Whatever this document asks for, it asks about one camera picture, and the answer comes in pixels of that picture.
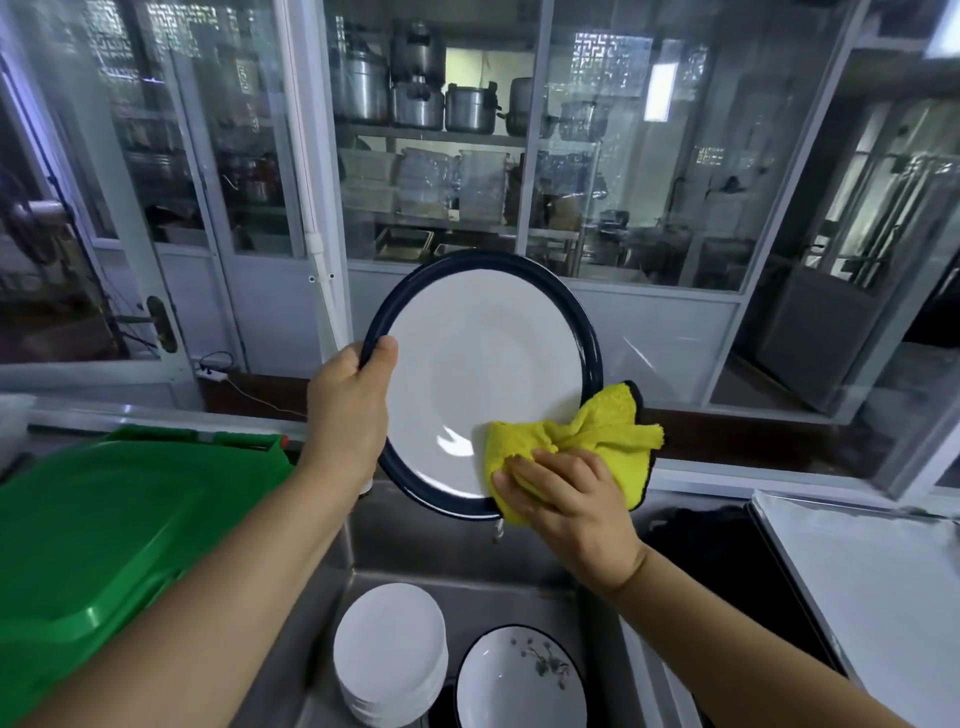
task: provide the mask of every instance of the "green trash bin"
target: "green trash bin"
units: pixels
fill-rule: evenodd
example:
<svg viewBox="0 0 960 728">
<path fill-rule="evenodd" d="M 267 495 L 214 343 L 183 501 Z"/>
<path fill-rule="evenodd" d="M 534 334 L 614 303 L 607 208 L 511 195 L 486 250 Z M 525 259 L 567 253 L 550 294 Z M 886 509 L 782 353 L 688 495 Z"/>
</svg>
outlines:
<svg viewBox="0 0 960 728">
<path fill-rule="evenodd" d="M 0 488 L 0 728 L 14 724 L 293 470 L 279 435 L 126 426 Z"/>
</svg>

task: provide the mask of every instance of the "yellow cloth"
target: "yellow cloth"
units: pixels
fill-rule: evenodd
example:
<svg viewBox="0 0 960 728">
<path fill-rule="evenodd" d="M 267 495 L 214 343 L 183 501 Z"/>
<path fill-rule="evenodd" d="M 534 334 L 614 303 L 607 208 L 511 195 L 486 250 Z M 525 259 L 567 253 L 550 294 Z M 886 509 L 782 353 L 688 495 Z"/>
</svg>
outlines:
<svg viewBox="0 0 960 728">
<path fill-rule="evenodd" d="M 627 508 L 636 508 L 647 487 L 650 451 L 663 446 L 663 428 L 636 425 L 635 420 L 636 401 L 630 386 L 614 384 L 590 398 L 569 425 L 547 421 L 522 425 L 491 423 L 484 472 L 507 523 L 526 525 L 526 520 L 500 498 L 492 486 L 493 473 L 503 468 L 504 461 L 512 455 L 532 460 L 534 449 L 558 452 L 583 448 L 596 452 L 623 491 Z M 520 485 L 537 494 L 529 483 Z"/>
</svg>

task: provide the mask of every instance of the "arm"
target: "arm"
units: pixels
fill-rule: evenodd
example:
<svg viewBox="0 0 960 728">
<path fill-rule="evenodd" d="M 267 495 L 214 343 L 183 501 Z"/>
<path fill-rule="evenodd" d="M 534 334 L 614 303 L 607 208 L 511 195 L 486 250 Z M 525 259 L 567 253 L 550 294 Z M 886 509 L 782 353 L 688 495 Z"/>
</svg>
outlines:
<svg viewBox="0 0 960 728">
<path fill-rule="evenodd" d="M 511 459 L 494 486 L 657 651 L 716 725 L 909 728 L 645 546 L 599 456 L 535 455 L 536 462 Z M 518 486 L 518 476 L 544 500 Z"/>
<path fill-rule="evenodd" d="M 358 352 L 344 349 L 310 382 L 291 476 L 24 728 L 228 725 L 383 449 L 396 341 L 381 339 L 362 372 Z"/>
</svg>

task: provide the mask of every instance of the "stainless steel sink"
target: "stainless steel sink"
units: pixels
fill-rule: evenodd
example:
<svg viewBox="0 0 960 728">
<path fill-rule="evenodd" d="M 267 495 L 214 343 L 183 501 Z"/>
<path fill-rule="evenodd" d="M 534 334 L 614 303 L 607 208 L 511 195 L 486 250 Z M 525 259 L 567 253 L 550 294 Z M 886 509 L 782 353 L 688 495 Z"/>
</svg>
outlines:
<svg viewBox="0 0 960 728">
<path fill-rule="evenodd" d="M 578 587 L 530 529 L 508 526 L 498 543 L 494 536 L 492 522 L 440 516 L 378 481 L 304 591 L 233 725 L 359 725 L 337 688 L 333 636 L 355 599 L 393 581 L 423 587 L 443 610 L 448 678 L 482 634 L 525 624 L 573 659 L 591 725 L 643 725 L 616 612 Z"/>
</svg>

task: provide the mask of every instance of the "fluorescent light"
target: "fluorescent light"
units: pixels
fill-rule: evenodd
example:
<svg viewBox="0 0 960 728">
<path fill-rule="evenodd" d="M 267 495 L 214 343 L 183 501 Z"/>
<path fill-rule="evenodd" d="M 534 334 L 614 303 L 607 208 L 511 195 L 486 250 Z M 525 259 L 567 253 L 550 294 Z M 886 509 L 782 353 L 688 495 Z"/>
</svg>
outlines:
<svg viewBox="0 0 960 728">
<path fill-rule="evenodd" d="M 957 56 L 960 56 L 960 0 L 949 0 L 930 44 L 926 46 L 926 57 L 948 59 Z"/>
<path fill-rule="evenodd" d="M 667 120 L 678 67 L 678 63 L 654 63 L 650 71 L 650 87 L 647 89 L 647 106 L 643 110 L 644 121 Z"/>
</svg>

